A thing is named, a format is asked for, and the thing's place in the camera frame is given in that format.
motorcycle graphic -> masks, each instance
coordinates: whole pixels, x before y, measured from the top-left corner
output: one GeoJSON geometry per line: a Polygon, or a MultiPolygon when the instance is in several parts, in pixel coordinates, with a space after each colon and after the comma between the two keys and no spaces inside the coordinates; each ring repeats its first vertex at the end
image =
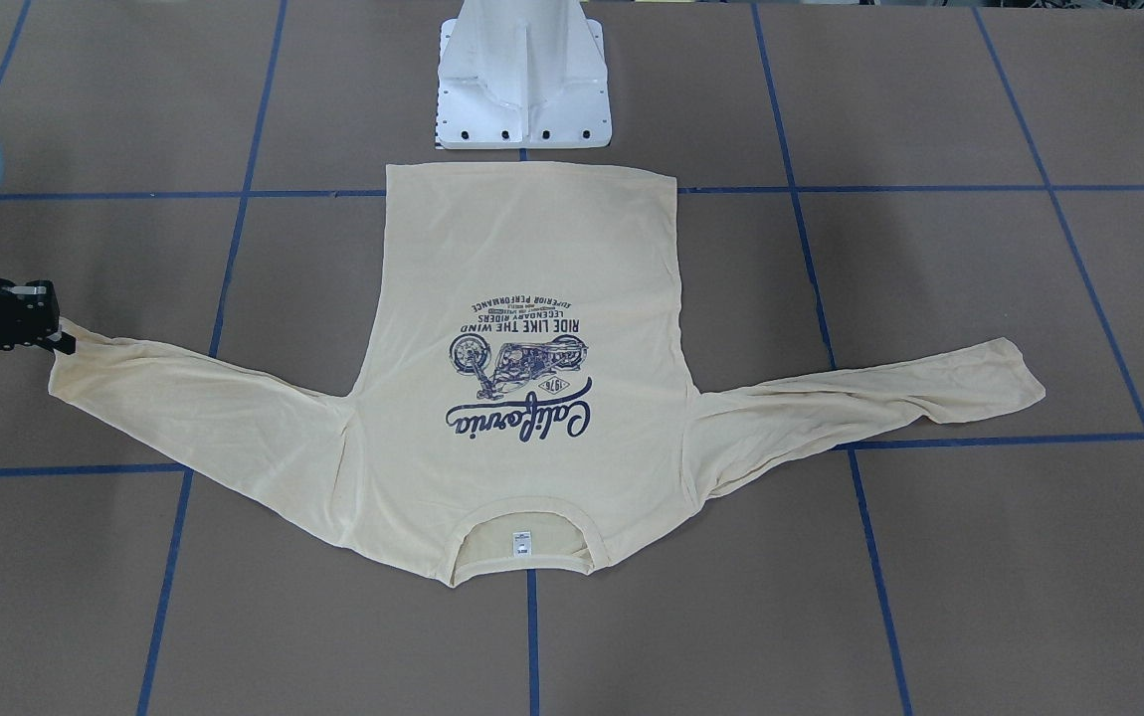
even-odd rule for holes
{"type": "Polygon", "coordinates": [[[580,371],[589,348],[575,335],[559,335],[549,343],[503,343],[496,353],[496,366],[488,376],[486,368],[492,347],[479,334],[459,335],[448,347],[453,366],[463,376],[479,381],[480,400],[500,400],[503,395],[522,389],[531,381],[551,376],[559,371],[580,371]]]}

wrinkled sleeve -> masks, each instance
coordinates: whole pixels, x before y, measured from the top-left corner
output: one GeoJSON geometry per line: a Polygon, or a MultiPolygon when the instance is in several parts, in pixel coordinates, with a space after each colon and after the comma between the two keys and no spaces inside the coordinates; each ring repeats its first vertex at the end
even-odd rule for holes
{"type": "Polygon", "coordinates": [[[267,373],[148,340],[105,339],[72,323],[49,393],[336,544],[355,511],[340,475],[340,399],[267,373]]]}
{"type": "Polygon", "coordinates": [[[1006,339],[916,361],[769,381],[697,396],[683,466],[700,498],[722,498],[778,463],[921,416],[967,423],[1041,398],[1044,385],[1006,339]]]}

shirt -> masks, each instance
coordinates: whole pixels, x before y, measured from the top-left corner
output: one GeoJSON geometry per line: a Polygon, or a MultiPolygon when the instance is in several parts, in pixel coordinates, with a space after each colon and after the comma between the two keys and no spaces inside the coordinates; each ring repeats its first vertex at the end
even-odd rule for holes
{"type": "Polygon", "coordinates": [[[387,168],[378,313],[323,395],[64,321],[49,392],[309,534],[456,586],[589,574],[786,460],[1044,396],[1008,340],[700,392],[683,359],[676,183],[621,167],[387,168]]]}

white label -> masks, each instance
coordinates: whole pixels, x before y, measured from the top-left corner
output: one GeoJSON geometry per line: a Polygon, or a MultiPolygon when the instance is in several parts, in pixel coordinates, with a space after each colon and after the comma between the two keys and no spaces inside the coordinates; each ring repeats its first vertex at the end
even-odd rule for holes
{"type": "Polygon", "coordinates": [[[515,557],[532,554],[532,533],[515,533],[515,557]]]}

diamond logo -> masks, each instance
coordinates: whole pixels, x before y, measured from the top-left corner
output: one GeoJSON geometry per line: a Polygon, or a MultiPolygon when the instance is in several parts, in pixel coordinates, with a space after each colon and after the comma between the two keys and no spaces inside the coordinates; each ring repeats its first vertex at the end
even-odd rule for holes
{"type": "Polygon", "coordinates": [[[545,381],[541,384],[541,387],[543,387],[543,389],[546,390],[546,392],[549,392],[550,395],[557,395],[563,389],[566,389],[567,385],[569,385],[569,382],[566,380],[563,380],[563,379],[558,377],[558,376],[554,376],[553,379],[550,379],[548,381],[545,381]]]}

